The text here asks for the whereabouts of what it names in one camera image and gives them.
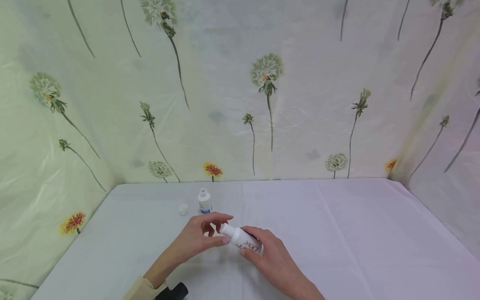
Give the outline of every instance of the bottle cap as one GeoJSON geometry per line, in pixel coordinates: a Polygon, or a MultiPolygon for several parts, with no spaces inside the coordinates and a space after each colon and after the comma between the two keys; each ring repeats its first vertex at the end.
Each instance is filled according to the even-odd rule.
{"type": "Polygon", "coordinates": [[[180,209],[180,215],[186,216],[188,214],[188,206],[186,204],[180,205],[179,209],[180,209]]]}
{"type": "Polygon", "coordinates": [[[227,223],[223,223],[222,226],[220,226],[220,233],[223,234],[224,236],[231,238],[235,233],[235,228],[233,228],[227,223]]]}

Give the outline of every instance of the jacket sleeve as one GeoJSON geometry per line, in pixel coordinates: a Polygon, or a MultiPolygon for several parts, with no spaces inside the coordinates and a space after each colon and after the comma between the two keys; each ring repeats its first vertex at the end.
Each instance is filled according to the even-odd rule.
{"type": "Polygon", "coordinates": [[[122,300],[154,300],[166,288],[167,285],[164,282],[159,288],[154,289],[148,279],[138,277],[122,300]]]}

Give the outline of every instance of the yellow flower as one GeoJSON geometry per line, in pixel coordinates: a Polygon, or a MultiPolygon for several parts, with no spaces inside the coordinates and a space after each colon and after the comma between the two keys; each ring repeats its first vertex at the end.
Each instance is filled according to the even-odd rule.
{"type": "Polygon", "coordinates": [[[216,164],[211,163],[209,161],[203,164],[203,168],[204,168],[205,174],[207,174],[207,176],[212,176],[212,179],[213,177],[220,178],[223,175],[222,169],[220,169],[216,164]]]}
{"type": "Polygon", "coordinates": [[[61,235],[72,235],[75,231],[80,233],[80,227],[85,222],[85,213],[78,211],[66,218],[59,226],[61,235]]]}
{"type": "Polygon", "coordinates": [[[385,163],[385,172],[390,173],[395,167],[396,158],[392,158],[385,163]]]}

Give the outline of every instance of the small white bottle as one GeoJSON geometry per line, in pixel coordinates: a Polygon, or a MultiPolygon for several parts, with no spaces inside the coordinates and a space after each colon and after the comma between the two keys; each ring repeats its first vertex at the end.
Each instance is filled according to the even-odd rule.
{"type": "Polygon", "coordinates": [[[253,236],[241,228],[234,228],[227,223],[222,224],[220,233],[230,239],[239,249],[250,249],[253,252],[260,254],[262,244],[253,236]]]}
{"type": "Polygon", "coordinates": [[[200,205],[200,212],[202,215],[209,214],[213,211],[212,200],[210,200],[210,194],[206,189],[200,189],[200,194],[198,194],[198,204],[200,205]]]}

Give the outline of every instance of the flower stem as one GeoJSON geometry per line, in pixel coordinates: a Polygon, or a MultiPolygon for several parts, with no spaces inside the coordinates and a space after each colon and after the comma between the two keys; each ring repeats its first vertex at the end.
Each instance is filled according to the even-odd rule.
{"type": "Polygon", "coordinates": [[[83,32],[82,28],[80,27],[80,24],[78,23],[77,17],[75,16],[75,12],[73,11],[73,7],[72,7],[72,2],[71,2],[71,0],[67,0],[67,2],[68,2],[68,6],[70,7],[70,12],[72,13],[72,17],[75,20],[75,23],[77,24],[78,31],[80,31],[80,34],[82,35],[82,38],[84,39],[85,45],[87,46],[88,50],[92,54],[93,58],[95,59],[96,58],[95,54],[93,54],[93,51],[90,49],[90,46],[87,43],[87,39],[85,38],[84,32],[83,32]]]}
{"type": "Polygon", "coordinates": [[[420,76],[421,69],[423,68],[423,65],[424,65],[425,62],[427,61],[428,57],[430,56],[430,53],[432,52],[433,47],[434,47],[435,44],[437,43],[438,37],[440,36],[440,32],[442,31],[442,26],[443,26],[443,25],[444,25],[444,19],[441,18],[441,19],[440,19],[440,26],[438,26],[437,36],[435,37],[435,40],[433,41],[432,46],[431,46],[430,49],[428,50],[427,56],[425,56],[425,59],[423,60],[423,62],[422,62],[421,65],[420,65],[420,69],[419,69],[419,71],[418,71],[418,73],[417,73],[417,78],[415,78],[415,83],[413,84],[412,90],[410,91],[410,101],[412,101],[413,90],[415,89],[415,86],[417,85],[417,81],[419,80],[419,76],[420,76]]]}
{"type": "Polygon", "coordinates": [[[172,172],[173,172],[173,174],[175,174],[175,177],[177,177],[178,181],[180,182],[180,178],[177,176],[177,173],[175,173],[175,170],[174,170],[174,169],[172,168],[172,166],[168,163],[167,159],[165,158],[165,155],[163,155],[162,150],[160,150],[160,146],[158,145],[158,143],[157,143],[157,141],[156,141],[155,132],[153,131],[153,128],[150,127],[150,129],[152,130],[153,139],[155,140],[156,147],[157,147],[158,150],[160,151],[160,154],[162,155],[162,157],[163,157],[163,159],[165,160],[165,162],[167,163],[167,165],[170,167],[170,169],[172,169],[172,172]]]}
{"type": "Polygon", "coordinates": [[[127,25],[128,33],[130,34],[130,38],[132,39],[133,46],[135,47],[135,50],[137,50],[138,56],[142,57],[140,55],[140,52],[138,51],[138,48],[137,48],[137,45],[135,44],[135,41],[133,40],[133,36],[132,36],[131,31],[130,31],[130,27],[128,26],[127,17],[125,16],[125,8],[123,7],[123,0],[120,0],[120,4],[121,4],[121,9],[123,11],[123,18],[125,19],[125,24],[127,25]]]}
{"type": "Polygon", "coordinates": [[[342,41],[342,37],[343,37],[343,21],[345,20],[345,13],[347,12],[347,4],[348,4],[348,0],[345,0],[345,6],[343,7],[343,15],[342,15],[342,27],[340,29],[340,42],[342,41]]]}
{"type": "Polygon", "coordinates": [[[405,11],[403,12],[402,21],[400,22],[400,27],[398,28],[398,35],[396,36],[397,41],[400,40],[400,31],[402,31],[403,19],[405,19],[405,15],[407,14],[407,9],[409,4],[410,4],[410,0],[407,1],[407,5],[405,6],[405,11]]]}
{"type": "Polygon", "coordinates": [[[3,282],[10,282],[10,283],[15,283],[15,284],[19,284],[19,285],[22,285],[22,286],[25,286],[25,287],[29,287],[29,288],[40,288],[39,286],[36,286],[36,285],[33,285],[33,284],[29,284],[29,283],[24,283],[24,282],[20,282],[20,281],[16,281],[16,280],[12,280],[12,279],[4,279],[4,278],[0,278],[0,281],[3,281],[3,282]]]}
{"type": "Polygon", "coordinates": [[[352,128],[352,133],[350,134],[350,142],[348,143],[348,175],[347,178],[350,178],[350,164],[352,162],[352,136],[353,136],[353,131],[355,130],[355,124],[357,124],[357,115],[355,115],[355,121],[353,122],[353,128],[352,128]]]}
{"type": "Polygon", "coordinates": [[[255,176],[255,132],[253,131],[252,122],[250,122],[250,128],[252,129],[252,133],[253,133],[252,169],[253,169],[253,175],[255,176]]]}
{"type": "Polygon", "coordinates": [[[177,65],[178,65],[178,68],[179,68],[180,85],[181,85],[181,89],[183,90],[183,96],[185,97],[185,103],[187,104],[187,108],[190,110],[190,107],[188,106],[187,95],[185,94],[185,89],[183,88],[183,80],[181,78],[179,53],[177,52],[177,47],[175,46],[175,43],[173,42],[173,38],[171,38],[171,37],[168,37],[168,38],[170,39],[170,42],[172,43],[172,46],[173,46],[173,50],[175,51],[175,55],[177,56],[177,65]]]}
{"type": "Polygon", "coordinates": [[[456,158],[458,157],[458,155],[460,154],[460,152],[463,151],[463,148],[465,147],[465,145],[468,143],[468,139],[470,138],[470,135],[473,131],[473,128],[475,127],[475,125],[477,124],[477,121],[479,120],[479,116],[480,116],[480,108],[479,110],[477,111],[477,115],[475,116],[475,119],[473,120],[473,123],[472,123],[472,126],[470,126],[470,130],[468,131],[467,133],[467,136],[465,137],[465,140],[463,140],[463,143],[462,145],[460,146],[460,149],[458,150],[458,152],[455,154],[455,156],[453,157],[452,161],[448,164],[447,168],[445,169],[444,173],[446,173],[450,167],[453,165],[453,163],[455,162],[456,158]]]}
{"type": "Polygon", "coordinates": [[[87,166],[87,168],[90,170],[90,173],[92,173],[92,176],[93,178],[95,178],[95,181],[98,183],[98,185],[103,189],[104,192],[106,192],[106,190],[103,188],[103,186],[100,184],[100,182],[98,182],[98,179],[96,178],[95,174],[93,173],[92,169],[88,166],[88,164],[85,162],[85,160],[80,156],[80,154],[78,154],[73,148],[67,146],[68,149],[72,150],[73,153],[77,154],[77,156],[84,162],[84,164],[87,166]]]}
{"type": "Polygon", "coordinates": [[[410,178],[408,179],[410,181],[410,179],[412,179],[412,176],[413,174],[415,174],[415,172],[418,170],[418,168],[420,168],[420,166],[422,165],[423,161],[427,158],[428,154],[430,153],[430,151],[433,149],[433,146],[435,146],[435,143],[437,142],[438,140],[438,137],[440,136],[440,134],[442,133],[442,130],[443,130],[443,126],[442,128],[440,129],[440,132],[438,132],[438,135],[437,137],[435,138],[435,141],[433,142],[432,146],[430,147],[430,149],[428,149],[428,152],[427,154],[425,155],[425,157],[421,160],[421,162],[419,163],[419,165],[415,168],[415,170],[413,170],[412,174],[410,175],[410,178]]]}
{"type": "Polygon", "coordinates": [[[272,136],[272,143],[270,145],[271,152],[273,152],[273,121],[272,121],[272,108],[270,106],[270,96],[267,95],[267,105],[268,105],[268,112],[270,113],[270,134],[272,136]]]}
{"type": "Polygon", "coordinates": [[[87,143],[90,145],[90,148],[92,148],[93,152],[95,152],[96,156],[98,158],[100,158],[100,156],[98,156],[98,153],[95,151],[95,149],[93,148],[92,144],[90,144],[90,142],[88,141],[87,137],[84,136],[84,134],[77,128],[77,126],[75,126],[75,124],[67,117],[67,115],[65,113],[62,113],[62,115],[64,116],[64,118],[68,121],[68,123],[70,123],[70,125],[72,125],[78,132],[79,134],[82,135],[82,137],[84,137],[84,139],[87,141],[87,143]]]}

